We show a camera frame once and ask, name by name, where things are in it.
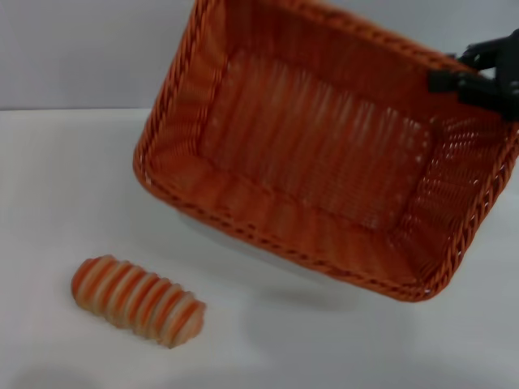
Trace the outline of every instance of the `gray wall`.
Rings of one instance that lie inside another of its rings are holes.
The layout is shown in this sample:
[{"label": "gray wall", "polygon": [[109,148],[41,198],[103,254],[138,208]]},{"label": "gray wall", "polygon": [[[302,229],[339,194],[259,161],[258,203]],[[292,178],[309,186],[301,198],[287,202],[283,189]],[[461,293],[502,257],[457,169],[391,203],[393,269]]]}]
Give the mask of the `gray wall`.
[{"label": "gray wall", "polygon": [[[443,51],[519,28],[517,0],[332,0]],[[0,0],[0,109],[149,107],[193,0]]]}]

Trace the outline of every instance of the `white table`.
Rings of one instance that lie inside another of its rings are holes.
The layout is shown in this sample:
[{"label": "white table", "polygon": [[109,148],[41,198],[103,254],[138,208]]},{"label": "white table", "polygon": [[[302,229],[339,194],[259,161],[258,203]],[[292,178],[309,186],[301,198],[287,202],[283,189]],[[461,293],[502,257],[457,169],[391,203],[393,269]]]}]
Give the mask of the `white table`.
[{"label": "white table", "polygon": [[[154,199],[131,169],[147,114],[0,113],[0,388],[518,388],[519,180],[451,286],[399,303]],[[71,277],[105,253],[206,301],[202,335],[168,350],[79,309]]]}]

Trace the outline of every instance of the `woven pattern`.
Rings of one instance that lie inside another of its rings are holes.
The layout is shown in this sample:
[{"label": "woven pattern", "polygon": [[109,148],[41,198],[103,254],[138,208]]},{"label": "woven pattern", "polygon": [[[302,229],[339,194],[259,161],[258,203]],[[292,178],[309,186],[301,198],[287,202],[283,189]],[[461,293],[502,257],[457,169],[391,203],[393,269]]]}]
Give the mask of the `woven pattern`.
[{"label": "woven pattern", "polygon": [[135,150],[155,196],[403,301],[450,281],[519,152],[460,63],[310,0],[198,0]]}]

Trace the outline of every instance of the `orange stripe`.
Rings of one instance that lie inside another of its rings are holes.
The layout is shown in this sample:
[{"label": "orange stripe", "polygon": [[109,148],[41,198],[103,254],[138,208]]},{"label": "orange stripe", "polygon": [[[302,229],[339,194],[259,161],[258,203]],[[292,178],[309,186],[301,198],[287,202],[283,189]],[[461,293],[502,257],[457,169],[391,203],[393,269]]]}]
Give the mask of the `orange stripe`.
[{"label": "orange stripe", "polygon": [[79,267],[77,272],[74,274],[71,282],[72,296],[74,298],[77,297],[79,287],[84,280],[84,277],[88,274],[88,272],[99,262],[101,258],[95,259],[87,259],[83,262],[83,264]]},{"label": "orange stripe", "polygon": [[171,296],[168,302],[162,308],[162,312],[157,315],[157,320],[155,321],[155,331],[160,335],[162,326],[164,326],[165,320],[169,316],[169,312],[173,309],[175,304],[182,298],[184,295],[184,291],[179,289],[173,296]]},{"label": "orange stripe", "polygon": [[86,291],[84,295],[84,300],[89,303],[90,299],[93,297],[93,295],[96,293],[96,289],[99,286],[99,284],[103,281],[103,278],[106,277],[106,275],[112,270],[113,267],[117,265],[117,261],[110,260],[105,267],[103,267],[99,273],[97,274],[96,278],[92,281],[92,283],[89,285],[89,289]]},{"label": "orange stripe", "polygon": [[121,315],[121,310],[125,306],[128,297],[131,294],[131,291],[134,289],[134,287],[143,279],[143,277],[146,276],[146,272],[142,269],[135,274],[135,276],[128,280],[126,286],[124,287],[123,291],[121,292],[121,296],[119,296],[118,301],[115,303],[114,307],[114,318],[119,320]]},{"label": "orange stripe", "polygon": [[198,301],[193,301],[190,306],[184,310],[182,315],[178,318],[175,325],[171,328],[171,332],[173,333],[172,341],[174,341],[175,336],[178,334],[178,332],[184,327],[184,325],[187,323],[187,320],[189,320],[190,316],[196,312],[196,309],[199,307]]},{"label": "orange stripe", "polygon": [[137,310],[139,309],[139,306],[142,304],[144,298],[150,291],[150,289],[153,287],[154,284],[159,282],[160,278],[155,275],[151,280],[148,281],[148,284],[146,284],[140,291],[139,294],[135,297],[135,301],[133,303],[133,306],[131,307],[130,313],[128,314],[128,322],[133,327],[134,326],[134,320],[135,316],[137,315]]},{"label": "orange stripe", "polygon": [[195,336],[197,336],[202,331],[202,327],[204,326],[205,304],[204,303],[200,303],[200,305],[203,306],[202,307],[202,314],[200,315],[198,321],[193,325],[193,328],[189,332],[189,337],[190,338],[194,338]]},{"label": "orange stripe", "polygon": [[166,290],[168,290],[168,288],[171,286],[170,283],[166,284],[166,285],[163,285],[161,288],[159,288],[156,292],[155,292],[155,295],[151,298],[148,306],[146,307],[146,310],[144,311],[144,314],[143,314],[143,317],[142,317],[142,320],[140,322],[140,326],[142,328],[144,328],[144,326],[146,325],[146,322],[149,320],[149,317],[150,315],[152,314],[152,309],[155,307],[155,305],[159,302],[159,300],[161,299],[161,297],[164,296],[164,292]]},{"label": "orange stripe", "polygon": [[132,265],[130,263],[126,263],[126,266],[117,274],[109,283],[108,287],[105,290],[105,295],[101,298],[101,312],[105,312],[106,306],[108,305],[108,301],[112,292],[117,287],[122,278],[132,269]]}]

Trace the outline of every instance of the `bread roll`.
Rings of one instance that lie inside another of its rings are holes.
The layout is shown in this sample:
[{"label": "bread roll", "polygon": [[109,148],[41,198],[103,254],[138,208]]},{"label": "bread roll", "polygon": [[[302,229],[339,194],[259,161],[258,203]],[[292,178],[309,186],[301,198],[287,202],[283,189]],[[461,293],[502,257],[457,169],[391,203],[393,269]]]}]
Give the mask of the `bread roll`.
[{"label": "bread roll", "polygon": [[197,336],[205,304],[178,284],[111,255],[87,259],[72,279],[78,306],[173,348]]}]

